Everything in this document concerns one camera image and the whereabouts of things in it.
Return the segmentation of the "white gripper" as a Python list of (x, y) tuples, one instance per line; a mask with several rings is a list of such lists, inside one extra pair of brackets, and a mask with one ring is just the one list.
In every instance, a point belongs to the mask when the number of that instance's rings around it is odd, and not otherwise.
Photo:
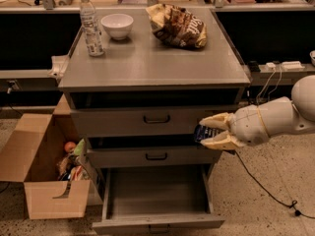
[(235, 113), (219, 113), (203, 118), (200, 125), (224, 131), (214, 137), (201, 140), (209, 149), (234, 150), (245, 146), (266, 143), (270, 136), (256, 105), (238, 109)]

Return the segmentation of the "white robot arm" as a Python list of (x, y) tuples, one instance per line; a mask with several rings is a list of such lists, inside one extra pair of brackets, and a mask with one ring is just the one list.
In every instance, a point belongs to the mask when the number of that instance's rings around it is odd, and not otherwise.
[(239, 108), (202, 119), (194, 140), (209, 149), (235, 150), (267, 143), (283, 134), (315, 132), (315, 76), (295, 83), (291, 98)]

